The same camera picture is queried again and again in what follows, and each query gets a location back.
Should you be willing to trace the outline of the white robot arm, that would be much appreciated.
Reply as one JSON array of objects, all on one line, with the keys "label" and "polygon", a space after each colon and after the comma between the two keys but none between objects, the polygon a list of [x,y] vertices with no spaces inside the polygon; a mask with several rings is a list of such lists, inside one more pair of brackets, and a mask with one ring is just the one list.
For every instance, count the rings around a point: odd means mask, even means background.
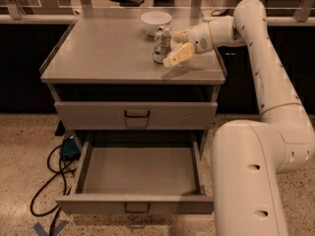
[{"label": "white robot arm", "polygon": [[222,125],[212,143],[218,236],[288,236],[277,177],[315,153],[315,131],[268,34],[259,0],[242,0],[230,16],[173,34],[170,68],[222,46],[248,49],[260,118]]}]

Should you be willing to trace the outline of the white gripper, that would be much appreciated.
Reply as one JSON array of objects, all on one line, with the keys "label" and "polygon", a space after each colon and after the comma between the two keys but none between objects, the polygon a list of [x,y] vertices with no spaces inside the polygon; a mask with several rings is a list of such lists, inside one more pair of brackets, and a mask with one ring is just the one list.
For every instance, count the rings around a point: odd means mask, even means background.
[{"label": "white gripper", "polygon": [[195,50],[198,54],[210,52],[216,47],[221,47],[231,42],[232,37],[233,18],[231,16],[201,23],[190,30],[185,29],[174,32],[172,40],[180,44],[166,56],[163,60],[163,65],[166,68],[175,67],[192,58]]}]

